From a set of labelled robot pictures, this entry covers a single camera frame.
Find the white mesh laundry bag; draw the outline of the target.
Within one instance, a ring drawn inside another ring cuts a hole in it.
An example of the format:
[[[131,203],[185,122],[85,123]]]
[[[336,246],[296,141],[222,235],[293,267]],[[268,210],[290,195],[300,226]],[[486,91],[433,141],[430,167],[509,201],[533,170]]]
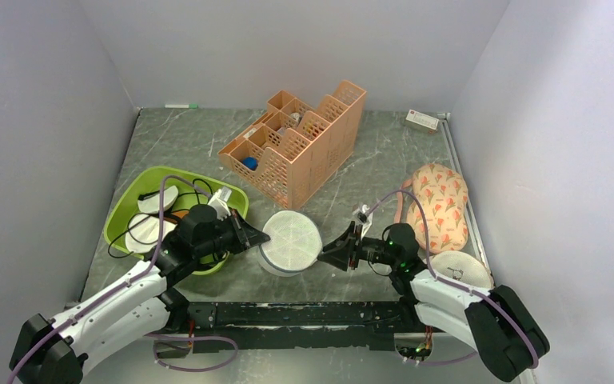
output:
[[[310,268],[323,247],[316,224],[293,210],[273,214],[262,231],[270,240],[258,247],[257,262],[279,277],[292,277]]]

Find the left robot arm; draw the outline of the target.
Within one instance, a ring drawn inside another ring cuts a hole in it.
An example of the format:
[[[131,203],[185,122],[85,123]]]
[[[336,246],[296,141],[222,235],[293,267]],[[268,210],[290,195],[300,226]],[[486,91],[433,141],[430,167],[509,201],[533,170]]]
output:
[[[210,255],[235,255],[270,240],[232,209],[223,218],[209,205],[193,206],[151,257],[138,262],[91,298],[52,318],[22,326],[10,359],[22,383],[79,383],[111,354],[147,334],[177,333],[189,322],[189,301],[176,284]]]

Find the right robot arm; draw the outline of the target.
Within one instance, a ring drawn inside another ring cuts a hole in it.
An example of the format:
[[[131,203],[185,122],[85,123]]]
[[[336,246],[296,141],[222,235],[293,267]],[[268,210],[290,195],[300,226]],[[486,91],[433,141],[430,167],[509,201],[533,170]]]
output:
[[[363,236],[362,227],[352,222],[318,259],[343,271],[355,269],[359,261],[389,266],[393,288],[408,303],[399,311],[401,325],[410,331],[426,325],[450,334],[471,346],[501,381],[537,367],[550,344],[513,289],[487,290],[452,280],[421,261],[419,251],[408,224],[392,224],[375,239]]]

